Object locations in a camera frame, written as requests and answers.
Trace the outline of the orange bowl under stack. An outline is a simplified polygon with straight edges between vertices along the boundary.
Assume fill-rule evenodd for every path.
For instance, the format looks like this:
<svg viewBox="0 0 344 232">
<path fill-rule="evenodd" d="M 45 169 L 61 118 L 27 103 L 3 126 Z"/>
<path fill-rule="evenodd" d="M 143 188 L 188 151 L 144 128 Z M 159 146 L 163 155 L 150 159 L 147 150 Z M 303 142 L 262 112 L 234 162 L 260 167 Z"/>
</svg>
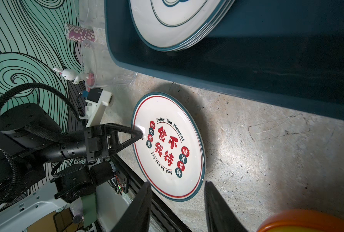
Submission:
<svg viewBox="0 0 344 232">
<path fill-rule="evenodd" d="M 344 220 L 314 210 L 294 209 L 266 219 L 258 232 L 344 232 Z"/>
</svg>

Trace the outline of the enjoy the moment plate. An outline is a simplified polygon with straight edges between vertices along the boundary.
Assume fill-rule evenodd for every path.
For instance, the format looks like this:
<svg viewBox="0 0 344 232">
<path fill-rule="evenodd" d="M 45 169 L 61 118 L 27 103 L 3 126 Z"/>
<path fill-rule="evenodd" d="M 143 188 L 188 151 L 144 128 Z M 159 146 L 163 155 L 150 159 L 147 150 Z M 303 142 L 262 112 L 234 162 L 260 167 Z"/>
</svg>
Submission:
<svg viewBox="0 0 344 232">
<path fill-rule="evenodd" d="M 156 192 L 175 202 L 192 199 L 203 184 L 206 159 L 199 128 L 189 111 L 176 98 L 152 92 L 137 102 L 131 126 L 143 133 L 133 151 Z"/>
</svg>

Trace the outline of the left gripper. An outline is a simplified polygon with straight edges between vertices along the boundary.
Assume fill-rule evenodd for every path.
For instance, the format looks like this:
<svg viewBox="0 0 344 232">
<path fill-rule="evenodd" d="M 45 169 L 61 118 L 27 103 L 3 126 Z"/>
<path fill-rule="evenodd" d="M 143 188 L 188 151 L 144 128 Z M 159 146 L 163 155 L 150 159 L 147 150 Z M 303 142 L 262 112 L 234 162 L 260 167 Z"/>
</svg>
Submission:
<svg viewBox="0 0 344 232">
<path fill-rule="evenodd" d="M 73 142 L 54 142 L 39 151 L 42 163 L 59 162 L 69 159 L 86 158 L 93 164 L 98 158 L 111 158 L 143 138 L 143 132 L 114 123 L 102 127 L 90 127 L 68 133 Z"/>
</svg>

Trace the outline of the pink checkered small cup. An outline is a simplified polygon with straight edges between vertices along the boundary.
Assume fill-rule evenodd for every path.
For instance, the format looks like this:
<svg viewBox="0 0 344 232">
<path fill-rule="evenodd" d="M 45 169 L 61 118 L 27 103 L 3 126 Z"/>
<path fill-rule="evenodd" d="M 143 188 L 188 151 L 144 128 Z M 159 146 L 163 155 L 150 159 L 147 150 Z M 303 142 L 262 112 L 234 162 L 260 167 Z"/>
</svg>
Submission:
<svg viewBox="0 0 344 232">
<path fill-rule="evenodd" d="M 91 29 L 82 28 L 72 24 L 65 24 L 64 31 L 66 38 L 71 41 L 95 41 L 95 34 Z"/>
</svg>

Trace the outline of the clear cup far left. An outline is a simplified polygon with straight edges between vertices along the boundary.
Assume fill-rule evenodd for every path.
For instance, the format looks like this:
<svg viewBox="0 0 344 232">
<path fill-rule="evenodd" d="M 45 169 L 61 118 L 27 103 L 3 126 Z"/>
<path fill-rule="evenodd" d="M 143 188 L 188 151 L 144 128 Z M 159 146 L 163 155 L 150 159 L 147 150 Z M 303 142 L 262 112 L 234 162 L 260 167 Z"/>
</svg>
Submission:
<svg viewBox="0 0 344 232">
<path fill-rule="evenodd" d="M 104 0 L 74 0 L 71 2 L 81 25 L 105 29 Z"/>
</svg>

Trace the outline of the white rabbit figurine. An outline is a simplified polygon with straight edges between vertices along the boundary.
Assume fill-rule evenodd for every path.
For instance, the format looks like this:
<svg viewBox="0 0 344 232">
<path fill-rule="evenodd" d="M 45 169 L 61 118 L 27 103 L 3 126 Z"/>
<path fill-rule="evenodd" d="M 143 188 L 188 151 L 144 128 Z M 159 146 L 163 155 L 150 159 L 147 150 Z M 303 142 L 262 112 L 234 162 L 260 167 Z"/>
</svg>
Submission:
<svg viewBox="0 0 344 232">
<path fill-rule="evenodd" d="M 71 81 L 75 85 L 79 85 L 81 81 L 85 81 L 88 86 L 92 87 L 96 82 L 93 73 L 80 73 L 72 69 L 60 69 L 56 67 L 53 70 L 58 72 L 65 80 Z"/>
</svg>

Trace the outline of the clear cup near left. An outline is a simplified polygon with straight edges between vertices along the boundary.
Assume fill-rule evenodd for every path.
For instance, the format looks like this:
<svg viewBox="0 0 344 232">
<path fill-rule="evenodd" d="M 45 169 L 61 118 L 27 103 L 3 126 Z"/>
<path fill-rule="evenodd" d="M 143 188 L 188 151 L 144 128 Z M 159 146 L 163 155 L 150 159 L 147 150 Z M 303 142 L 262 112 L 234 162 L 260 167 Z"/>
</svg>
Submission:
<svg viewBox="0 0 344 232">
<path fill-rule="evenodd" d="M 81 64 L 89 89 L 128 85 L 137 77 L 136 72 L 116 65 L 107 46 L 92 41 L 81 42 Z"/>
</svg>

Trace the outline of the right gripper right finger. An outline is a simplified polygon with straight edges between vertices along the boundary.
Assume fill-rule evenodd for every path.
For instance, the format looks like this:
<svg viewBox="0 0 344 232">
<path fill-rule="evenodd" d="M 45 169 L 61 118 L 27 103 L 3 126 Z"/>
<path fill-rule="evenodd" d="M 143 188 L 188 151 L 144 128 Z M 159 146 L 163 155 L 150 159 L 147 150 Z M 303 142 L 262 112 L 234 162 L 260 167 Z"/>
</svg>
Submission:
<svg viewBox="0 0 344 232">
<path fill-rule="evenodd" d="M 213 182 L 204 188 L 205 214 L 209 232 L 247 232 L 247 229 L 231 211 Z"/>
</svg>

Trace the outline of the teal plastic bin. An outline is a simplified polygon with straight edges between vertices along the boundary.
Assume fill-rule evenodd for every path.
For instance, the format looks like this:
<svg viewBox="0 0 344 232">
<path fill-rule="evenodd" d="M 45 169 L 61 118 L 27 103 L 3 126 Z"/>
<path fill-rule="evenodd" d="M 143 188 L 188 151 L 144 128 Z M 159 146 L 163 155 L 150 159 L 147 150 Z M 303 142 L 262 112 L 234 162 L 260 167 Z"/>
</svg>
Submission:
<svg viewBox="0 0 344 232">
<path fill-rule="evenodd" d="M 105 1 L 120 67 L 164 80 L 344 120 L 344 1 L 235 1 L 200 42 L 159 52 L 128 1 Z"/>
</svg>

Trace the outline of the white plate cloud emblem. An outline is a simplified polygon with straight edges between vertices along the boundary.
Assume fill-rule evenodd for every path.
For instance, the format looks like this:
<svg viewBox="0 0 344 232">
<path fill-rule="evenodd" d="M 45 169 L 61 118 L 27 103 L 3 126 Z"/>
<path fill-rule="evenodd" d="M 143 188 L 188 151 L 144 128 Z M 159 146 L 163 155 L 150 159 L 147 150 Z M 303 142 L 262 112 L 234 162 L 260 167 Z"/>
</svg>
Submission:
<svg viewBox="0 0 344 232">
<path fill-rule="evenodd" d="M 224 18 L 233 0 L 129 1 L 140 39 L 160 52 L 181 51 L 205 38 Z"/>
</svg>

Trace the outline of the clear cup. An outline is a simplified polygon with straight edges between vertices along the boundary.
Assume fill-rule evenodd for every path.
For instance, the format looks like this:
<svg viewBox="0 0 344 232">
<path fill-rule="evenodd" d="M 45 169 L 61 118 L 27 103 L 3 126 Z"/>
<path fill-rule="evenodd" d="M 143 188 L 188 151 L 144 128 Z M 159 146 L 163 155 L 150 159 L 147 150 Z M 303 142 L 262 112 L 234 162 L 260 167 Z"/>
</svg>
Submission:
<svg viewBox="0 0 344 232">
<path fill-rule="evenodd" d="M 74 0 L 71 2 L 81 25 L 105 29 L 104 0 Z"/>
<path fill-rule="evenodd" d="M 128 85 L 137 77 L 136 72 L 116 65 L 107 46 L 92 41 L 81 42 L 81 64 L 89 89 Z"/>
</svg>

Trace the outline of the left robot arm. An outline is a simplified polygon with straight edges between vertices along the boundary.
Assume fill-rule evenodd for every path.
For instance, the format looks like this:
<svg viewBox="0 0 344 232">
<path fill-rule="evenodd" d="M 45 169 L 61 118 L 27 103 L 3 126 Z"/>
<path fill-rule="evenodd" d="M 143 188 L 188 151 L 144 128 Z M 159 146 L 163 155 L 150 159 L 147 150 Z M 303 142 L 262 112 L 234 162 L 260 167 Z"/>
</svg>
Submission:
<svg viewBox="0 0 344 232">
<path fill-rule="evenodd" d="M 70 100 L 45 84 L 22 84 L 0 96 L 0 232 L 21 232 L 94 194 L 114 177 L 108 159 L 143 136 L 114 123 L 62 133 L 35 103 L 2 112 L 12 97 L 29 89 L 53 93 L 79 118 Z"/>
</svg>

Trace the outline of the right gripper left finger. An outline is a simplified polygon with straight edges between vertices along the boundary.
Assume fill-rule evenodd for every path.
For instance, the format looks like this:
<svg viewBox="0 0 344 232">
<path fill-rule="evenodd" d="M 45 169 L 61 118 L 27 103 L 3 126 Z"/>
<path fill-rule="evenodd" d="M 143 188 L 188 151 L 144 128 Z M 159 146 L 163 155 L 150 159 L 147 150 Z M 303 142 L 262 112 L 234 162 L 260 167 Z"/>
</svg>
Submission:
<svg viewBox="0 0 344 232">
<path fill-rule="evenodd" d="M 152 196 L 150 183 L 144 183 L 111 232 L 148 232 Z"/>
</svg>

